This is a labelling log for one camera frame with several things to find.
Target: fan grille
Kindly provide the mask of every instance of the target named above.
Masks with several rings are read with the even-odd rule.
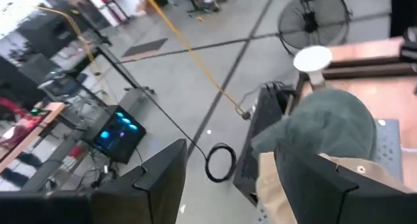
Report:
[[[278,32],[288,45],[302,49],[312,45],[329,45],[348,26],[349,12],[343,0],[312,0],[312,9],[319,27],[305,32],[304,9],[300,0],[292,0],[278,20]]]

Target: wire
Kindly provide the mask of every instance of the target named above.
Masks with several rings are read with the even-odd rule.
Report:
[[[227,174],[223,178],[215,178],[210,172],[209,164],[210,164],[210,159],[213,156],[213,154],[220,149],[224,149],[224,150],[226,150],[230,153],[231,165],[230,165],[229,171],[227,172]],[[210,179],[212,182],[220,183],[220,182],[224,182],[226,180],[229,180],[233,176],[233,173],[236,170],[236,166],[237,166],[237,157],[236,157],[235,151],[229,145],[227,145],[225,143],[217,143],[210,150],[210,152],[208,153],[208,156],[206,157],[205,171],[206,171],[206,175],[207,175],[208,179]]]
[[[87,175],[87,174],[88,174],[88,173],[90,173],[90,172],[95,172],[95,171],[101,171],[101,169],[90,169],[90,170],[86,171],[86,172],[84,173],[84,175],[81,177],[81,180],[79,181],[79,183],[78,183],[78,185],[76,186],[75,190],[78,190],[78,189],[81,187],[81,185],[83,184],[84,178],[88,178],[88,177],[86,177],[85,175]]]
[[[83,37],[83,35],[82,35],[82,32],[81,32],[81,30],[79,29],[79,27],[78,27],[77,23],[74,21],[74,19],[72,19],[72,17],[71,17],[70,15],[68,15],[67,13],[60,12],[60,11],[58,11],[58,10],[54,10],[54,9],[50,9],[50,8],[46,8],[46,7],[33,6],[33,5],[32,5],[32,7],[37,8],[37,9],[39,9],[39,10],[45,10],[45,11],[48,11],[48,12],[56,13],[56,14],[59,14],[59,15],[61,15],[61,16],[63,16],[63,17],[65,17],[65,19],[69,22],[69,24],[71,25],[71,27],[72,27],[72,29],[74,30],[74,32],[77,34],[78,39],[80,39],[80,40],[81,40],[81,42],[83,43],[83,49],[84,49],[84,51],[86,52],[86,54],[87,54],[87,56],[88,56],[88,58],[89,58],[89,60],[90,60],[90,63],[91,63],[91,64],[93,64],[93,65],[91,66],[91,68],[93,69],[93,73],[101,73],[101,74],[102,74],[102,71],[101,71],[100,67],[97,65],[97,63],[96,63],[96,61],[95,61],[95,59],[94,59],[94,55],[93,55],[93,53],[91,52],[90,46],[89,46],[89,44],[88,44],[88,41],[86,41],[86,39],[84,39],[84,37]],[[99,82],[99,81],[101,81],[101,80],[102,80],[102,79],[101,79],[101,80],[99,80],[96,76],[94,76],[94,78],[96,79],[96,81],[97,81],[97,82]],[[107,86],[109,87],[109,90],[110,90],[111,94],[113,95],[113,97],[114,97],[115,101],[117,102],[116,95],[115,95],[115,93],[113,92],[113,90],[111,89],[111,87],[110,87],[110,85],[109,85],[109,83],[108,83],[107,79],[104,79],[104,81],[106,82]]]
[[[143,160],[142,160],[142,156],[139,153],[139,150],[137,148],[135,148],[137,155],[139,156],[139,159],[141,160],[141,164],[143,164]]]
[[[239,101],[238,105],[241,107],[247,97],[249,97],[252,94],[255,94],[263,86],[265,86],[265,85],[267,86],[269,84],[275,84],[275,83],[278,84],[279,87],[285,85],[285,83],[283,83],[282,81],[267,81],[267,82],[261,83],[256,88],[254,88],[253,90],[248,91],[247,93],[245,93],[243,95],[242,99]]]
[[[175,26],[170,22],[170,20],[167,18],[167,16],[162,12],[162,9],[158,6],[158,4],[155,2],[155,0],[147,0],[152,7],[157,11],[157,13],[162,17],[162,19],[165,21],[165,23],[168,25],[168,27],[177,35],[178,39],[182,43],[182,45],[188,50],[190,55],[194,58],[197,65],[200,67],[200,69],[205,73],[207,78],[210,80],[210,82],[224,95],[226,98],[235,106],[235,108],[238,110],[238,114],[243,116],[245,114],[245,111],[237,104],[237,102],[230,97],[220,86],[217,84],[217,82],[214,80],[214,78],[211,76],[209,71],[205,68],[203,62],[201,61],[200,57],[197,55],[196,52],[193,51],[193,49],[190,47],[190,45],[185,41],[185,39],[182,37],[182,34],[175,28]]]

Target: floor mat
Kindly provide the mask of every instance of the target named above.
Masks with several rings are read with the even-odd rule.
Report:
[[[162,38],[153,42],[148,42],[146,44],[132,46],[129,48],[129,50],[126,51],[126,53],[124,53],[120,60],[122,62],[138,61],[144,57],[156,55],[166,40],[168,40],[168,38]]]

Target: copper surface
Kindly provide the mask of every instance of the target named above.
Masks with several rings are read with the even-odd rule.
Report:
[[[403,38],[395,37],[359,44],[344,44],[330,47],[330,50],[333,55],[333,63],[383,59],[398,57],[399,47],[403,42]]]

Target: blue led light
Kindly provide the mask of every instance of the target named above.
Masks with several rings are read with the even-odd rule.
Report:
[[[110,136],[109,132],[102,132],[102,134],[100,135],[100,137],[102,137],[103,139],[107,139]]]
[[[133,124],[130,124],[130,125],[129,125],[129,127],[130,127],[131,129],[133,129],[133,130],[137,130],[137,126],[135,126],[135,125],[133,125]]]
[[[122,119],[123,122],[130,124],[130,120],[129,119]]]

